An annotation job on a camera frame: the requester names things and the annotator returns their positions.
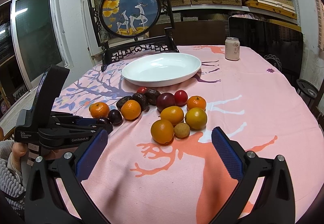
white oval plate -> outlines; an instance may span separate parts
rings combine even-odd
[[[160,53],[139,58],[122,70],[130,83],[144,87],[165,87],[193,77],[201,67],[199,58],[183,53]]]

pink tablecloth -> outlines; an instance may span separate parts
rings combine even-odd
[[[305,213],[324,182],[324,139],[305,103],[286,78],[250,48],[240,60],[224,58],[223,46],[181,46],[197,56],[201,71],[193,78],[160,92],[185,90],[206,99],[208,123],[170,146],[154,143],[150,127],[158,120],[151,106],[134,122],[115,127],[89,179],[82,184],[112,224],[207,224],[226,202],[237,181],[232,179],[211,143],[220,126],[231,140],[258,156],[285,156],[294,186],[296,221]],[[62,91],[53,110],[90,117],[89,104],[104,101],[115,108],[138,86],[121,78],[133,59],[100,66]],[[59,182],[71,213],[77,215]],[[251,211],[261,187],[258,181],[244,214]]]

blue gripper pad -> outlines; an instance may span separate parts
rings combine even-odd
[[[76,177],[80,182],[88,179],[107,143],[108,133],[101,130],[76,165]]]
[[[243,178],[243,164],[221,131],[216,127],[212,132],[212,142],[231,178]]]
[[[92,119],[92,118],[81,118],[76,122],[77,125],[80,126],[90,126],[96,124],[97,119]]]

red cherry tomato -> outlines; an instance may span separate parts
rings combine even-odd
[[[145,93],[147,90],[147,88],[145,87],[140,87],[138,90],[137,90],[137,93]]]
[[[176,101],[176,105],[179,107],[185,106],[188,100],[188,94],[184,90],[178,90],[174,94],[174,99]]]

window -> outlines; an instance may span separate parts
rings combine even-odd
[[[51,64],[68,66],[58,5],[58,0],[6,0],[0,5],[0,118],[38,86]]]
[[[51,65],[66,66],[55,29],[54,0],[13,0],[11,25],[17,61],[28,89]]]

